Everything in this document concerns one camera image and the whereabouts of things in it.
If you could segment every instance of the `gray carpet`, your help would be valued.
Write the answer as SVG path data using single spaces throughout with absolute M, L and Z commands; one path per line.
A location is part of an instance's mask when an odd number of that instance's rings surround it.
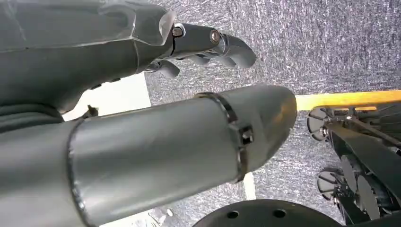
M 177 61 L 173 80 L 147 74 L 153 105 L 257 83 L 296 94 L 401 88 L 401 2 L 395 0 L 153 0 L 178 14 L 178 22 L 212 26 L 246 41 L 258 56 L 251 69 L 228 69 Z M 313 141 L 299 113 L 287 142 L 255 174 L 257 198 L 297 202 L 341 221 L 317 193 L 316 174 L 338 158 Z M 166 208 L 163 226 L 190 227 L 204 215 L 245 199 L 243 186 L 221 185 Z

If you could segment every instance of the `black metal frame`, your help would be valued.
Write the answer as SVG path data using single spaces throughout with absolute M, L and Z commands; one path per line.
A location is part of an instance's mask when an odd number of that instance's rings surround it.
M 354 108 L 349 108 L 345 116 L 335 116 L 329 111 L 323 120 L 322 131 L 331 143 L 336 154 L 354 155 L 369 175 L 374 175 L 387 188 L 400 204 L 401 199 L 401 157 L 386 147 L 382 139 L 395 147 L 400 147 L 397 139 L 360 121 Z M 347 225 L 364 227 L 392 227 L 401 223 L 401 212 L 394 212 L 380 219 L 370 217 L 355 204 L 355 195 L 346 186 L 339 184 L 333 193 L 337 206 L 344 216 Z

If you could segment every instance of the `yellow rail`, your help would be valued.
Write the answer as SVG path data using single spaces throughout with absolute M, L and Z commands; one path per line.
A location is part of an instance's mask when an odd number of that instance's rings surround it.
M 391 102 L 401 102 L 401 90 L 296 96 L 299 111 L 312 110 L 314 107 L 322 105 L 365 106 L 369 109 L 369 105 Z

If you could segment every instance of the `metal bracket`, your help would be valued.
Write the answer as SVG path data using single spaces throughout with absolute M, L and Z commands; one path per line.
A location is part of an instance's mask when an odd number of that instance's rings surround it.
M 347 116 L 346 119 L 347 119 L 348 121 L 353 122 L 353 123 L 356 124 L 357 126 L 368 130 L 368 131 L 371 132 L 372 134 L 374 134 L 374 135 L 376 135 L 376 136 L 378 136 L 378 137 L 380 137 L 380 138 L 382 138 L 382 139 L 384 139 L 384 140 L 386 140 L 386 141 L 392 143 L 392 144 L 395 145 L 396 147 L 401 148 L 401 142 L 400 142 L 400 141 L 398 141 L 397 139 L 395 139 L 395 138 L 393 138 L 393 137 L 391 137 L 391 136 L 389 136 L 389 135 L 387 135 L 387 134 L 385 134 L 385 133 L 382 133 L 381 131 L 379 131 L 379 130 L 373 128 L 372 126 L 370 126 L 369 124 L 366 124 L 366 123 L 361 122 L 361 121 L 358 120 L 355 116 Z
M 375 139 L 343 128 L 338 122 L 327 122 L 325 126 L 348 144 L 352 153 L 381 180 L 400 203 L 400 157 Z
M 344 192 L 339 186 L 334 192 L 334 196 L 337 198 L 339 204 L 343 207 L 341 212 L 345 212 L 349 221 L 352 224 L 359 224 L 370 221 L 367 214 L 363 213 L 354 203 L 354 198 L 349 196 L 347 192 Z
M 217 103 L 227 117 L 229 128 L 232 132 L 233 141 L 237 146 L 238 176 L 233 183 L 242 181 L 248 172 L 248 154 L 246 146 L 253 142 L 253 130 L 251 125 L 239 123 L 238 116 L 231 107 L 230 103 L 221 95 L 213 92 L 202 92 L 194 98 L 208 98 Z

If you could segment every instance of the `metal tube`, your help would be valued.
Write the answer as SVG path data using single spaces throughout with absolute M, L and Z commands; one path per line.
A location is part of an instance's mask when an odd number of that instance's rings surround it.
M 0 134 L 2 227 L 84 227 L 70 187 L 67 145 L 79 122 Z
M 294 94 L 279 86 L 221 94 L 252 127 L 247 171 L 262 166 L 296 119 Z M 70 143 L 76 196 L 92 225 L 102 225 L 238 177 L 238 144 L 222 106 L 207 98 L 89 118 Z

